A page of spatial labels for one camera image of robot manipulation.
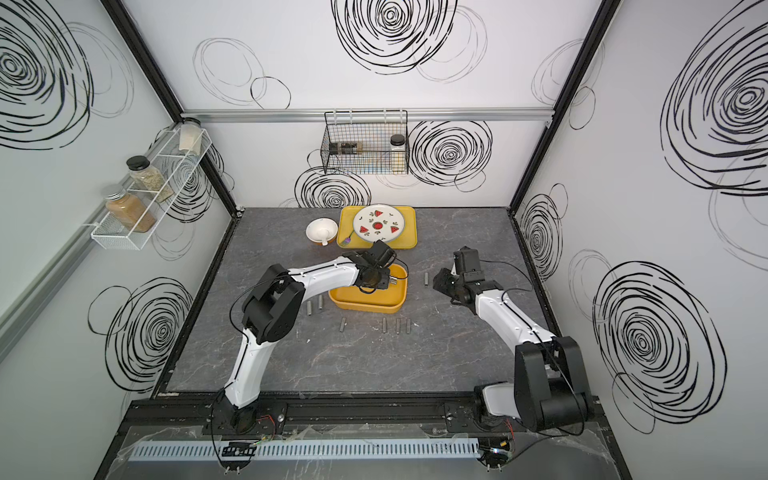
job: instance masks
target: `silver jar lid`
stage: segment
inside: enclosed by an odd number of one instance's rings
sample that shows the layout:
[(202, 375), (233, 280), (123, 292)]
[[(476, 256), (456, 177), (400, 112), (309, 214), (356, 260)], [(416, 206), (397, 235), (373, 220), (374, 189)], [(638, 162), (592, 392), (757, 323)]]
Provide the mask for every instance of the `silver jar lid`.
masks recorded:
[(125, 197), (126, 193), (127, 192), (123, 186), (118, 184), (107, 185), (101, 189), (101, 196), (104, 197), (105, 200), (119, 200), (122, 197)]

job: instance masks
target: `yellow tray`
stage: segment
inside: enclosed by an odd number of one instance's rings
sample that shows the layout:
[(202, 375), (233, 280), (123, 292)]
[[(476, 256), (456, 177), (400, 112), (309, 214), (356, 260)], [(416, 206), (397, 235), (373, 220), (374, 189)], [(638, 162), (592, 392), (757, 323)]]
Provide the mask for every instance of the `yellow tray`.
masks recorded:
[[(344, 207), (341, 210), (341, 218), (339, 218), (339, 235), (336, 237), (336, 243), (342, 248), (368, 248), (373, 243), (366, 242), (362, 238), (357, 236), (357, 233), (353, 231), (352, 221), (355, 220), (357, 212), (365, 208), (364, 205), (355, 205), (353, 207)], [(416, 246), (418, 236), (416, 235), (416, 210), (413, 207), (395, 207), (400, 210), (400, 213), (406, 219), (406, 228), (402, 229), (402, 233), (399, 237), (395, 238), (391, 242), (387, 243), (390, 247), (396, 250), (408, 250)], [(349, 234), (352, 234), (352, 241), (349, 244), (343, 246), (342, 240), (347, 238)]]
[(371, 294), (361, 292), (356, 286), (343, 286), (329, 291), (328, 296), (340, 309), (395, 313), (406, 301), (408, 279), (406, 278), (406, 269), (397, 263), (389, 267), (389, 273), (403, 280), (397, 280), (397, 284), (389, 285), (387, 290), (377, 290)]

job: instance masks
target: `wire basket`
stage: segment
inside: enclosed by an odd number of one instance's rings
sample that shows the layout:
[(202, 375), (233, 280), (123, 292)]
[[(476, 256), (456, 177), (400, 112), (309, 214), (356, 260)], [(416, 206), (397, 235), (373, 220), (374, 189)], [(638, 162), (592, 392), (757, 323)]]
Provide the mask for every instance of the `wire basket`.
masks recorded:
[[(91, 232), (91, 238), (103, 248), (107, 250), (141, 250), (144, 248), (157, 225), (173, 206), (179, 193), (187, 186), (200, 163), (200, 159), (208, 152), (211, 142), (208, 132), (203, 128), (200, 129), (199, 136), (190, 143), (199, 147), (200, 154), (195, 154), (187, 149), (182, 151), (179, 149), (180, 129), (181, 127), (177, 126), (173, 135), (150, 159), (150, 163), (166, 178), (165, 184), (159, 190), (144, 190), (143, 186), (137, 182), (132, 182), (126, 189), (128, 193), (139, 197), (141, 203), (146, 206), (141, 218), (144, 218), (148, 212), (155, 218), (154, 225), (146, 232), (138, 232), (136, 225), (133, 228), (126, 228), (112, 213), (107, 213)], [(158, 202), (157, 198), (164, 187), (170, 187), (174, 194), (166, 200)]]
[[(325, 173), (407, 174), (409, 172), (408, 111), (344, 110), (325, 113), (326, 131), (320, 146)], [(389, 139), (405, 137), (400, 150)]]

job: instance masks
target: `red wire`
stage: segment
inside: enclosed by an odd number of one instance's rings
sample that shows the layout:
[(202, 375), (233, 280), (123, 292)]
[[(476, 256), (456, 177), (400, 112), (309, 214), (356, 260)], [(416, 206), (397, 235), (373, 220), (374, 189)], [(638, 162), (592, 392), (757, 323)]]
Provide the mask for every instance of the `red wire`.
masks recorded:
[(515, 442), (515, 431), (512, 430), (512, 424), (509, 422), (509, 419), (504, 419), (504, 423), (507, 424), (509, 432), (512, 434), (512, 453), (515, 453), (515, 448), (517, 446), (517, 443)]
[(271, 440), (271, 439), (273, 439), (275, 437), (275, 432), (277, 431), (277, 425), (275, 424), (275, 420), (272, 418), (271, 415), (265, 415), (263, 417), (259, 417), (258, 419), (256, 419), (256, 421), (257, 422), (261, 422), (264, 419), (269, 419), (270, 422), (272, 422), (272, 438), (270, 438), (270, 440)]

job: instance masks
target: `white plate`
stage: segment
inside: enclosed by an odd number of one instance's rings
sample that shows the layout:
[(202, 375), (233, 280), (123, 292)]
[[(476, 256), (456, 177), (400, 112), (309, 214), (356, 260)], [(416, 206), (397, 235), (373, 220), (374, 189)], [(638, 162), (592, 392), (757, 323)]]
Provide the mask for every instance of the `white plate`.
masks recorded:
[(399, 237), (406, 227), (406, 219), (389, 205), (371, 205), (355, 215), (352, 226), (358, 237), (366, 242), (381, 240), (391, 242)]

